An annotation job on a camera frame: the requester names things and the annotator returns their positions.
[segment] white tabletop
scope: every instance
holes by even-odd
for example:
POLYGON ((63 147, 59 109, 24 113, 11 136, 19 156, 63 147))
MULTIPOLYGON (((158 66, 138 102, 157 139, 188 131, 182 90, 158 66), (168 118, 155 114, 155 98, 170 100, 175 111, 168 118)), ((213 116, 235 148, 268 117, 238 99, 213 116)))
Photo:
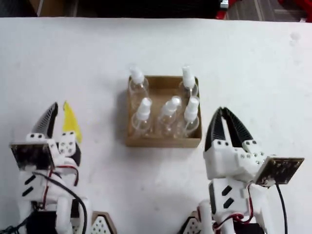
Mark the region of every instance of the white tabletop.
MULTIPOLYGON (((205 19, 0 19, 0 227, 18 221, 18 170, 8 143, 23 139, 54 101, 67 100, 83 133, 80 187, 120 234, 174 234, 208 197, 196 149, 125 147, 128 64, 148 75, 199 78, 202 125, 227 106, 263 151, 306 161, 282 186, 289 233, 310 233, 312 24, 205 19)), ((58 139, 60 108, 55 127, 58 139)), ((283 215, 269 191, 277 234, 283 215)))

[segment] red object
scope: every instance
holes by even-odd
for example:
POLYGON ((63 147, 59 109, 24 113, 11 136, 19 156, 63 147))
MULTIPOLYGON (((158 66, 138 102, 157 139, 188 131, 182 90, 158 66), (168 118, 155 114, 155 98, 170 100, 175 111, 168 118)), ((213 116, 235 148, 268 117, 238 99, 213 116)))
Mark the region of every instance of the red object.
MULTIPOLYGON (((229 8, 230 8, 235 2, 237 2, 237 1, 238 1, 238 0, 229 0, 229 8)), ((218 12, 217 12, 215 18, 216 18, 217 20, 223 20, 224 17, 225 17, 225 15, 226 15, 226 11, 221 10, 221 11, 218 11, 218 12)))
MULTIPOLYGON (((280 4, 283 4, 285 0, 278 0, 280 4)), ((305 12, 307 12, 308 17, 306 22, 312 23, 312 1, 311 0, 294 0, 298 6, 300 6, 305 12)))
MULTIPOLYGON (((70 169, 74 169, 76 171, 76 180, 74 182, 74 186, 77 186, 78 180, 79 180, 79 171, 78 171, 77 167, 74 167, 74 166, 71 166, 71 165, 63 165, 63 166, 57 166, 57 168, 70 168, 70 169)), ((51 177, 52 172, 53 172, 53 170, 50 170, 49 178, 51 177)), ((48 181, 47 181, 47 185, 45 187, 45 191, 44 191, 44 194, 43 194, 43 202, 42 202, 42 208, 43 209, 45 209, 45 203, 46 203, 46 200, 47 200, 48 190, 49 190, 49 186, 48 186, 48 181)))

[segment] clear bottle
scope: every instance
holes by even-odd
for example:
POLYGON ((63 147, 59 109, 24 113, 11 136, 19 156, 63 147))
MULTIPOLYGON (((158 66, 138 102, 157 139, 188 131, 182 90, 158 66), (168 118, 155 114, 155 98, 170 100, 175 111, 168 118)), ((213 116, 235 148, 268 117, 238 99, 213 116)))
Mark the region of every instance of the clear bottle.
POLYGON ((175 138, 193 137, 195 130, 199 126, 198 114, 199 98, 190 97, 184 117, 180 118, 175 128, 175 138))
POLYGON ((174 137, 174 124, 176 122, 177 103, 169 100, 162 106, 157 117, 155 132, 162 137, 174 137))
POLYGON ((147 137, 151 133, 152 118, 151 118, 152 100, 143 98, 137 112, 131 118, 132 134, 134 138, 147 137))
POLYGON ((142 71, 135 65, 130 67, 131 80, 129 82, 129 93, 131 109, 136 111, 143 98, 148 98, 149 83, 142 71))
POLYGON ((198 95, 198 86, 195 82, 195 76, 192 75, 189 65, 182 67, 183 81, 179 84, 179 96, 182 99, 182 108, 188 104, 190 97, 198 95))
POLYGON ((179 117, 182 113, 182 100, 179 96, 172 96, 171 101, 176 106, 176 117, 179 117))

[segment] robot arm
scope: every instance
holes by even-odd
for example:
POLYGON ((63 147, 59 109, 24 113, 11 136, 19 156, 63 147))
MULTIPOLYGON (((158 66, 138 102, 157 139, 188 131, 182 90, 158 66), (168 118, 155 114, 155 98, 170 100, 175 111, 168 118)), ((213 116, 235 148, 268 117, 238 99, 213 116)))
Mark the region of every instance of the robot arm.
MULTIPOLYGON (((32 132, 26 136, 26 141, 12 143, 11 149, 20 169, 19 212, 21 222, 34 211, 35 205, 39 209, 39 213, 55 213, 54 223, 58 234, 71 234, 73 232, 71 225, 73 197, 45 178, 33 174, 33 172, 39 172, 47 175, 70 190, 74 190, 73 186, 77 186, 78 167, 81 159, 78 144, 81 142, 81 133, 75 115, 67 103, 64 104, 64 111, 63 133, 59 143, 52 139, 54 123, 58 114, 58 105, 54 103, 41 116, 32 132)), ((87 198, 84 198, 83 201, 89 217, 87 220, 89 230, 92 209, 87 198)))
POLYGON ((264 230, 274 234, 266 188, 287 184, 304 159, 264 153, 243 123, 228 108, 221 107, 209 125, 203 156, 211 180, 209 194, 215 220, 214 225, 203 225, 208 229, 204 233, 210 234, 213 229, 222 234, 264 230))

